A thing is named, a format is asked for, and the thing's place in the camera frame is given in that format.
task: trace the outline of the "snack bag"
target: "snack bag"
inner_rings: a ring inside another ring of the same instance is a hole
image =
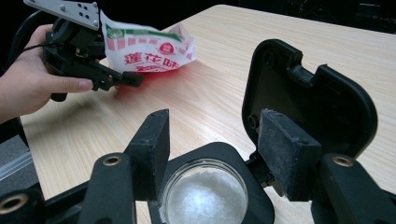
[[[194,42],[181,24],[169,32],[112,21],[101,11],[108,65],[122,72],[164,72],[195,60]]]

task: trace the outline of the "finger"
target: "finger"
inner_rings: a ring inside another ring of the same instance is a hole
[[[32,33],[26,47],[42,44],[46,41],[46,33],[52,32],[52,24],[40,25]]]
[[[46,76],[43,79],[43,91],[49,93],[84,92],[93,88],[92,81],[87,78]]]

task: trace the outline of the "black plastic housing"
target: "black plastic housing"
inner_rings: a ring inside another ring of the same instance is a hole
[[[303,68],[302,58],[301,51],[278,39],[264,40],[255,49],[242,106],[247,135],[257,146],[261,112],[272,109],[319,141],[322,154],[357,158],[375,136],[372,99],[326,64],[313,75]]]

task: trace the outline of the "table surface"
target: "table surface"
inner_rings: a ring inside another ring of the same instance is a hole
[[[375,139],[358,157],[377,184],[396,193],[396,35],[218,5],[181,22],[195,41],[197,60],[176,71],[149,74],[139,88],[68,94],[21,117],[44,197],[87,181],[96,159],[122,152],[146,116],[170,111],[170,159],[220,141],[244,160],[255,147],[241,108],[254,49],[278,38],[304,54],[312,73],[326,63],[355,80],[378,113]],[[266,188],[276,223],[312,223],[309,203],[290,203]],[[144,202],[139,223],[149,223]]]

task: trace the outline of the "metal screw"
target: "metal screw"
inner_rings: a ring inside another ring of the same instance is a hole
[[[334,156],[334,157],[332,157],[332,161],[334,161],[338,165],[345,166],[345,167],[353,166],[353,161],[348,158],[345,158],[345,157]]]
[[[61,5],[59,6],[59,9],[60,9],[61,11],[66,11],[66,6],[65,6],[64,4],[61,4]]]

